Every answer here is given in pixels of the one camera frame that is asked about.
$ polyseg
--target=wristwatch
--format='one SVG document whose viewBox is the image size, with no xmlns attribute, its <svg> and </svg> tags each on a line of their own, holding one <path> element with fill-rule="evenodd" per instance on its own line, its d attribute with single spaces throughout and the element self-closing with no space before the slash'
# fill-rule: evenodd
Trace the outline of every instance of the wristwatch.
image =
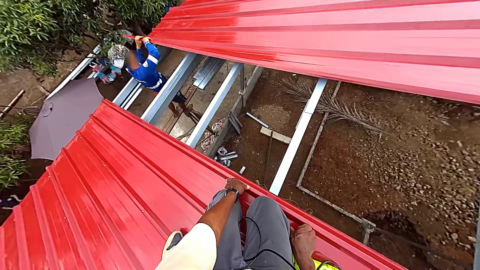
<svg viewBox="0 0 480 270">
<path fill-rule="evenodd" d="M 240 191 L 238 191 L 236 188 L 231 187 L 225 191 L 224 196 L 226 196 L 229 192 L 235 192 L 235 194 L 237 195 L 237 199 L 235 199 L 235 202 L 237 202 L 239 200 Z"/>
</svg>

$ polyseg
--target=patterned cap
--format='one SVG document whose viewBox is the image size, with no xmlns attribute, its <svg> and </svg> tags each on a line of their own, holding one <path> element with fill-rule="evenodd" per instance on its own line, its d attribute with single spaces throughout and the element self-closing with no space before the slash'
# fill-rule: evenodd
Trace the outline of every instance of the patterned cap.
<svg viewBox="0 0 480 270">
<path fill-rule="evenodd" d="M 108 50 L 108 58 L 111 61 L 121 59 L 125 60 L 125 55 L 128 52 L 128 48 L 123 46 L 123 45 L 113 45 L 109 50 Z"/>
</svg>

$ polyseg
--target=white face mask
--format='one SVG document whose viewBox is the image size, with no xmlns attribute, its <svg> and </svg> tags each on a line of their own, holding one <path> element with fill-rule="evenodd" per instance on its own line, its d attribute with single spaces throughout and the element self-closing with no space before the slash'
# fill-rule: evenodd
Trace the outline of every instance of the white face mask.
<svg viewBox="0 0 480 270">
<path fill-rule="evenodd" d="M 123 59 L 115 59 L 113 61 L 113 66 L 116 68 L 122 68 L 124 64 L 125 64 L 125 60 Z"/>
</svg>

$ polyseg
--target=corrugated metal sheet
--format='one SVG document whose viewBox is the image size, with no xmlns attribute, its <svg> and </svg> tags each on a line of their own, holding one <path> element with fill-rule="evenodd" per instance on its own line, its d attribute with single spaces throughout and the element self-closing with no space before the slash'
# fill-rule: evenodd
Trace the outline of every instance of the corrugated metal sheet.
<svg viewBox="0 0 480 270">
<path fill-rule="evenodd" d="M 480 103 L 480 1 L 185 0 L 153 42 L 294 73 Z"/>
<path fill-rule="evenodd" d="M 0 269 L 153 269 L 228 177 L 249 181 L 104 100 L 0 227 Z M 404 269 L 256 185 L 243 209 L 261 195 L 344 269 Z"/>
</svg>

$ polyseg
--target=blue long-sleeve shirt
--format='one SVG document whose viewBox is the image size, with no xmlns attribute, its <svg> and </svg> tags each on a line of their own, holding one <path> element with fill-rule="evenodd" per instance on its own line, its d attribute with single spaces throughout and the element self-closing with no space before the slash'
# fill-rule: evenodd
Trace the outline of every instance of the blue long-sleeve shirt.
<svg viewBox="0 0 480 270">
<path fill-rule="evenodd" d="M 144 53 L 141 49 L 137 49 L 137 58 L 142 64 L 139 68 L 134 70 L 127 68 L 127 71 L 145 87 L 160 90 L 161 88 L 157 88 L 165 84 L 160 78 L 160 73 L 156 70 L 158 59 L 160 59 L 160 53 L 152 43 L 146 41 L 144 44 L 148 50 L 147 58 L 145 59 Z"/>
</svg>

